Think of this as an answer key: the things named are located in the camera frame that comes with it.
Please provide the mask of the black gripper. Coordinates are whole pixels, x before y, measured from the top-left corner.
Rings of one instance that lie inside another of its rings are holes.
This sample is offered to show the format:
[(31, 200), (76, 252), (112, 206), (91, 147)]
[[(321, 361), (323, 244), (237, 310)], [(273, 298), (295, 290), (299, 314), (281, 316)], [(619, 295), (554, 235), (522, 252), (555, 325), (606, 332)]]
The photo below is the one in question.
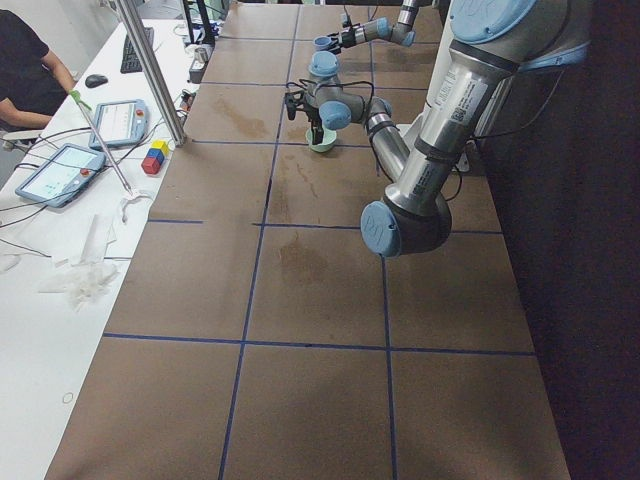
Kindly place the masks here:
[(333, 34), (334, 50), (352, 48), (356, 45), (356, 29), (349, 27)]
[(311, 124), (311, 144), (319, 145), (323, 142), (323, 128), (317, 107), (311, 104), (306, 87), (297, 90), (287, 90), (284, 95), (287, 118), (294, 120), (298, 112), (303, 112)]

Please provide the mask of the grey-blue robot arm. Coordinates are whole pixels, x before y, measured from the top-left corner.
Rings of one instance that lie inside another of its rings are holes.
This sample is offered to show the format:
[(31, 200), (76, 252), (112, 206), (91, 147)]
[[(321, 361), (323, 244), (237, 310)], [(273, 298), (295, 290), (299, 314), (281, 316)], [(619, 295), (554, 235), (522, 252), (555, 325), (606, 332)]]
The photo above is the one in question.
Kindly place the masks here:
[(370, 43), (374, 40), (383, 40), (403, 47), (410, 47), (416, 37), (414, 23), (419, 10), (423, 6), (440, 9), (448, 5), (449, 1), (406, 0), (401, 3), (397, 20), (394, 23), (390, 23), (386, 17), (371, 18), (365, 23), (354, 23), (346, 6), (343, 6), (343, 12), (341, 13), (342, 29), (328, 35), (328, 50), (339, 54), (344, 49)]
[(406, 1), (395, 22), (345, 21), (341, 31), (318, 37), (308, 77), (284, 98), (289, 117), (307, 115), (312, 144), (352, 123), (364, 127), (390, 184), (364, 208), (360, 230), (383, 257), (428, 252), (446, 241), (452, 220), (442, 186), (499, 85), (521, 72), (579, 63), (590, 42), (589, 1), (454, 1), (426, 109), (401, 131), (385, 100), (346, 91), (338, 56), (374, 40), (412, 44), (419, 8)]

